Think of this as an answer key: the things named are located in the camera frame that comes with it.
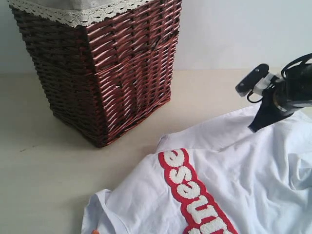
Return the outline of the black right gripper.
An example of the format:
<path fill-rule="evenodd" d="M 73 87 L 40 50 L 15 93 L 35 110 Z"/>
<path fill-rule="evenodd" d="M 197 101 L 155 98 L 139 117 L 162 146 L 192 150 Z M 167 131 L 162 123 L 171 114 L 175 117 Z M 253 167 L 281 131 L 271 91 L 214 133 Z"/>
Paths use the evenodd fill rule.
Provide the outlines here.
<path fill-rule="evenodd" d="M 285 82 L 270 84 L 262 95 L 263 100 L 260 108 L 248 126 L 254 133 L 293 114 L 291 107 L 287 105 Z"/>

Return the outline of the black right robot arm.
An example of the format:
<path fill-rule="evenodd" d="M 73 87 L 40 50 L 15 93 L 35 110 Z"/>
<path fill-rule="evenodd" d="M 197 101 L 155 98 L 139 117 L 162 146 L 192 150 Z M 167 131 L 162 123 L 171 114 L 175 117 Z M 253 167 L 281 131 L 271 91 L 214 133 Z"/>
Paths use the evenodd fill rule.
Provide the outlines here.
<path fill-rule="evenodd" d="M 247 94 L 262 96 L 260 108 L 248 128 L 252 132 L 282 121 L 296 111 L 312 105 L 311 53 L 288 63 L 280 76 L 268 71 Z"/>

